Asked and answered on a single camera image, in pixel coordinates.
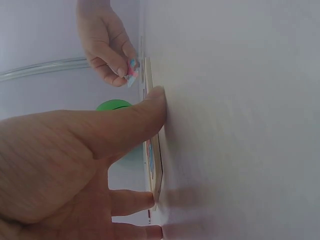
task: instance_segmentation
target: clear plastic tube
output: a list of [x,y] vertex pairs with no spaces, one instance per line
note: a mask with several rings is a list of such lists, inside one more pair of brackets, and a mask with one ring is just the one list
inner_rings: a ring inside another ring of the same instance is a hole
[[70,58],[58,61],[45,62],[12,69],[6,72],[0,72],[0,82],[36,74],[45,74],[71,69],[84,69],[89,67],[90,66],[85,58]]

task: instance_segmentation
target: green ball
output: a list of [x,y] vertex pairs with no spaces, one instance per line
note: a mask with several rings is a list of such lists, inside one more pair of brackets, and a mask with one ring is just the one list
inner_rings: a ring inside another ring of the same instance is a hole
[[121,99],[113,99],[100,104],[97,111],[110,111],[132,106],[129,102]]

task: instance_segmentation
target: hand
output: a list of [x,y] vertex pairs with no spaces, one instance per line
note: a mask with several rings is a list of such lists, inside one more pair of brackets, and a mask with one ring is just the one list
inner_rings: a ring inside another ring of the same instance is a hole
[[151,208],[154,199],[150,192],[110,190],[108,169],[154,136],[165,118],[164,90],[157,87],[127,108],[0,121],[0,239],[160,240],[160,226],[112,223],[112,216]]
[[136,51],[110,0],[78,0],[77,25],[90,65],[107,83],[126,84],[127,62],[136,58]]

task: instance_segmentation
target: colorful sticker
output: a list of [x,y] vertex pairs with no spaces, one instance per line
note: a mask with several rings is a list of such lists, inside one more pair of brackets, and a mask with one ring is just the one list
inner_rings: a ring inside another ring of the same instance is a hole
[[127,80],[127,86],[130,88],[139,76],[139,63],[135,59],[128,60],[128,73],[124,77]]

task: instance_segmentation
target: white surface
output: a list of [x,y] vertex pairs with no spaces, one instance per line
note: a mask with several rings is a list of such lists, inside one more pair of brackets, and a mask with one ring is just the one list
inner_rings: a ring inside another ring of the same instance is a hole
[[[138,0],[111,0],[138,47]],[[0,72],[83,57],[76,27],[77,0],[0,0]]]
[[148,0],[168,240],[320,239],[320,2]]

